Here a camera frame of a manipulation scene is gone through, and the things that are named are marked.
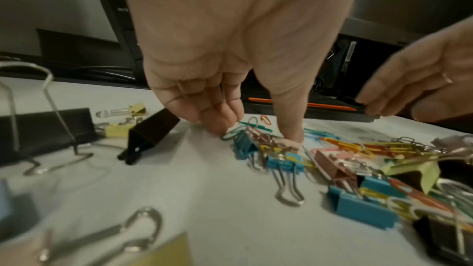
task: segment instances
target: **table surface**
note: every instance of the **table surface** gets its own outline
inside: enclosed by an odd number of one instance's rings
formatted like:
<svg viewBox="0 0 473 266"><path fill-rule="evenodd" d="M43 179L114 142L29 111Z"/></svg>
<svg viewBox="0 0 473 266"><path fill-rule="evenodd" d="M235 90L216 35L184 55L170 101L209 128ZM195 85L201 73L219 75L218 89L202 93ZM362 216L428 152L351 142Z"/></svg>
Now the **table surface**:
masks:
<svg viewBox="0 0 473 266"><path fill-rule="evenodd" d="M15 95L18 113L48 111L41 81L2 78ZM50 93L60 110L90 108L95 112L142 102L149 113L162 105L149 90L54 82ZM8 115L4 93L0 115ZM275 117L269 116L275 124ZM123 117L106 119L122 121ZM399 117L373 123L306 119L304 126L342 136L409 136L429 143L458 132ZM101 143L126 146L124 139ZM317 145L306 139L309 148ZM301 208L283 206L274 198L277 184L271 173L252 172L237 161L229 142L212 136L199 124L180 122L134 166L116 159L119 151L94 147L94 156L59 171L23 177L28 163L0 168L14 195L29 193L40 222L9 243L33 238L53 228L56 239L83 236L125 220L142 206L163 216L155 247L187 232L196 266L274 265L436 265L410 227L381 230L335 215L325 199L327 186L298 176L306 198ZM65 162L71 150L38 158L44 165ZM146 236L152 224L138 223L128 232L74 253L68 265L82 266L131 238ZM139 254L126 254L110 265L126 265Z"/></svg>

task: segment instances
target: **green paper clip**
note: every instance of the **green paper clip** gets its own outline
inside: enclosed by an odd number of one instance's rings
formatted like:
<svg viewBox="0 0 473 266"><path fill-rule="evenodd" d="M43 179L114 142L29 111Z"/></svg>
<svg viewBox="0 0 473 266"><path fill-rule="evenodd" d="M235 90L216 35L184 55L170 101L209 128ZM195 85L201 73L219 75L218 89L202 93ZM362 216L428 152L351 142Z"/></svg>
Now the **green paper clip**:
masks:
<svg viewBox="0 0 473 266"><path fill-rule="evenodd" d="M247 125L248 126L248 123L247 122L240 122L240 124L243 124L243 125ZM269 128L266 128L265 126L263 125L258 125L256 126L257 129L261 129L261 130L265 130L265 131L268 131L268 132L272 132L272 129L269 129Z"/></svg>

